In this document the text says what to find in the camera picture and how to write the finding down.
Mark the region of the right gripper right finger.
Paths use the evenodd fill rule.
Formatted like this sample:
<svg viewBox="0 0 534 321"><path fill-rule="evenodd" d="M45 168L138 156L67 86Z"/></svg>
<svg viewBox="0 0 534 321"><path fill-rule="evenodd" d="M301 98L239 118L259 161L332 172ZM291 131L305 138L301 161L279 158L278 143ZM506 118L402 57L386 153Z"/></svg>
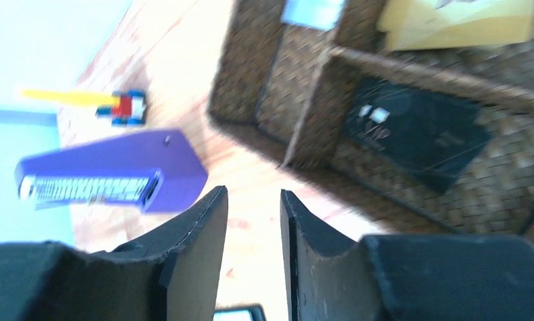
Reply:
<svg viewBox="0 0 534 321"><path fill-rule="evenodd" d="M280 194L290 320L534 320L534 247L512 235L354 241Z"/></svg>

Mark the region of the colourful toy block car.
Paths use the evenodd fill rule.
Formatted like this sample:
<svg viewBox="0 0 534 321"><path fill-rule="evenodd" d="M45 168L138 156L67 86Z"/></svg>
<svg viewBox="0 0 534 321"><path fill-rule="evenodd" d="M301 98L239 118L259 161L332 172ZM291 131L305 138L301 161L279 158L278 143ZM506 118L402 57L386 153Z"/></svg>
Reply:
<svg viewBox="0 0 534 321"><path fill-rule="evenodd" d="M97 118L109 118L113 126L143 126L146 124L143 90L115 91L111 94L85 91L52 91L24 89L26 98L46 100L78 107L95 107Z"/></svg>

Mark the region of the white card in basket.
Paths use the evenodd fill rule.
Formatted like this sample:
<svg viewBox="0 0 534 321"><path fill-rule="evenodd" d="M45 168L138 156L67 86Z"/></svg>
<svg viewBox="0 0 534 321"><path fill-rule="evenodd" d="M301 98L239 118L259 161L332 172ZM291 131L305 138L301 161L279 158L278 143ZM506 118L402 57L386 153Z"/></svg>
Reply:
<svg viewBox="0 0 534 321"><path fill-rule="evenodd" d="M289 25L329 31L340 17L344 0L287 0L281 22Z"/></svg>

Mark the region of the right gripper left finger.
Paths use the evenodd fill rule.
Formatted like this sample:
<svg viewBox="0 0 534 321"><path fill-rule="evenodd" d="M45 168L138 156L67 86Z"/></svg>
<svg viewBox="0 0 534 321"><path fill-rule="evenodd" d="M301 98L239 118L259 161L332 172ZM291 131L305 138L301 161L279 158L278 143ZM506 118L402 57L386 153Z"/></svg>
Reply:
<svg viewBox="0 0 534 321"><path fill-rule="evenodd" d="M211 320L228 190L112 251L0 243L0 320Z"/></svg>

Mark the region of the brown woven basket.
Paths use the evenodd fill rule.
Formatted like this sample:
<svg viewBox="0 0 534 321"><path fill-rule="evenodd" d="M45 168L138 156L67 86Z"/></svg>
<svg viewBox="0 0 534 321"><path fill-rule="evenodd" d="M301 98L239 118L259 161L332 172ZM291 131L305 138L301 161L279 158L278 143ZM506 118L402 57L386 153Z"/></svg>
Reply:
<svg viewBox="0 0 534 321"><path fill-rule="evenodd" d="M236 1L207 112L394 229L534 242L534 1Z"/></svg>

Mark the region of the yellow credit card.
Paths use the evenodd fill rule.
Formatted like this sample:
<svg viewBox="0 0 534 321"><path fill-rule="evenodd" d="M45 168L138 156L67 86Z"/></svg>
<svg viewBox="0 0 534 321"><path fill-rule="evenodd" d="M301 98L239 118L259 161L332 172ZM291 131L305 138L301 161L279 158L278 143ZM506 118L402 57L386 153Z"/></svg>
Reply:
<svg viewBox="0 0 534 321"><path fill-rule="evenodd" d="M388 1L385 50L497 47L533 37L534 1Z"/></svg>

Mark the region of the purple metronome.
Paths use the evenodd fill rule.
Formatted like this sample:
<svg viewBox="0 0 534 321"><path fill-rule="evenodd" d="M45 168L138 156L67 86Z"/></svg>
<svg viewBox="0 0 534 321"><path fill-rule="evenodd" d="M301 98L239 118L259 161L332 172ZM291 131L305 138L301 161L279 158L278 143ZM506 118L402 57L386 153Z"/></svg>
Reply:
<svg viewBox="0 0 534 321"><path fill-rule="evenodd" d="M36 210L70 204L133 205L182 212L208 173L178 129L142 130L22 158L17 195Z"/></svg>

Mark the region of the black card holder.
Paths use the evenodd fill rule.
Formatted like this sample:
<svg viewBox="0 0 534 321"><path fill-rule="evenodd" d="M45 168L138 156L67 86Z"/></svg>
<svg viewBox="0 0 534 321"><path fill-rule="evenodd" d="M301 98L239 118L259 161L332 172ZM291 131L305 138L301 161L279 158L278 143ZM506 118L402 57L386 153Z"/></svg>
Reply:
<svg viewBox="0 0 534 321"><path fill-rule="evenodd" d="M213 321L266 321L260 304L235 306L216 310Z"/></svg>

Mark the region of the black credit card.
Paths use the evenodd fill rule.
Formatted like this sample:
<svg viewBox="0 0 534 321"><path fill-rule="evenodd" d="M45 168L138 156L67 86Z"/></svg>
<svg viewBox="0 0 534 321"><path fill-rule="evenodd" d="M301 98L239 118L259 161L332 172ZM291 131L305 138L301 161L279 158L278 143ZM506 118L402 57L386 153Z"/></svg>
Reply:
<svg viewBox="0 0 534 321"><path fill-rule="evenodd" d="M365 77L343 132L443 195L491 141L479 112L473 100Z"/></svg>

